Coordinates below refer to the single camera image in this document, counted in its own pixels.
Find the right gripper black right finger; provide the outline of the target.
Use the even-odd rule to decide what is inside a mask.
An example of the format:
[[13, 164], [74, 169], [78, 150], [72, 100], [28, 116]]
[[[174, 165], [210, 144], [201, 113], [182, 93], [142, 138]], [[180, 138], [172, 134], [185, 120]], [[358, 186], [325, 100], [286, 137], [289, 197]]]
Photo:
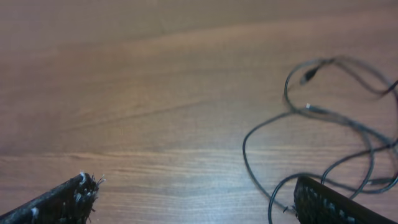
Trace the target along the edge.
[[309, 177], [298, 178], [294, 203], [301, 224], [397, 224]]

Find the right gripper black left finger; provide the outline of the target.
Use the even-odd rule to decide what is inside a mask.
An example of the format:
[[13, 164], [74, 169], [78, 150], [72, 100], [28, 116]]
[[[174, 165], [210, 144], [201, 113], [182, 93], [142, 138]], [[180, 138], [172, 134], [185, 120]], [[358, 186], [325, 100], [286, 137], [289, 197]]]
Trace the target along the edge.
[[100, 185], [81, 171], [77, 176], [1, 215], [1, 224], [86, 224], [95, 211]]

